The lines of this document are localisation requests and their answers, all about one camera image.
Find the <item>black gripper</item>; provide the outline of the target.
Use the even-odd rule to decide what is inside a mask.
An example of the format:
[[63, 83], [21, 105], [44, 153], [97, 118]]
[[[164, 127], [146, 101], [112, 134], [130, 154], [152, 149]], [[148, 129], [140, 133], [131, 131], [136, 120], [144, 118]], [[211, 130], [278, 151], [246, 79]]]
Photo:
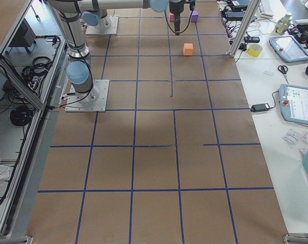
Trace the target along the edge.
[[[174, 13], [174, 29], [180, 30], [180, 13]], [[180, 35], [180, 31], [175, 31], [175, 35]]]

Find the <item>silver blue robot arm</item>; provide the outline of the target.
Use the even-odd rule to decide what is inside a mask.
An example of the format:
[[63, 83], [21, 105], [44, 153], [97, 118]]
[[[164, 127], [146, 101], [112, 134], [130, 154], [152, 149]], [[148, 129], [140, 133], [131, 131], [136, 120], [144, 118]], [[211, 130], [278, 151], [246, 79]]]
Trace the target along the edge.
[[157, 13], [169, 10], [174, 15], [174, 27], [170, 30], [179, 36], [183, 33], [180, 30], [181, 13], [184, 6], [188, 4], [190, 11], [195, 9], [195, 1], [78, 1], [76, 10], [82, 14], [82, 19], [88, 25], [95, 26], [98, 29], [108, 28], [111, 21], [107, 17], [108, 9], [148, 9], [151, 8]]
[[111, 25], [107, 10], [98, 1], [47, 1], [59, 28], [68, 43], [70, 63], [66, 69], [78, 101], [98, 99], [90, 71], [91, 55], [82, 31], [81, 20], [91, 26], [107, 28]]

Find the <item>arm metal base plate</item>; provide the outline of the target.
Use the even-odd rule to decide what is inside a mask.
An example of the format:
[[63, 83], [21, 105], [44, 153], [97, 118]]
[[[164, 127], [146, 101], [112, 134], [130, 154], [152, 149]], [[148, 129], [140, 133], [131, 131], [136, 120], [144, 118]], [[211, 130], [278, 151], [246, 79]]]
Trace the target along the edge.
[[90, 94], [82, 100], [83, 96], [76, 93], [72, 96], [68, 96], [65, 106], [65, 112], [105, 112], [107, 97], [109, 91], [108, 79], [95, 79], [94, 87]]
[[100, 22], [96, 26], [89, 25], [86, 29], [86, 35], [88, 36], [106, 36], [116, 35], [119, 17], [116, 15], [107, 15], [105, 18], [101, 18]]

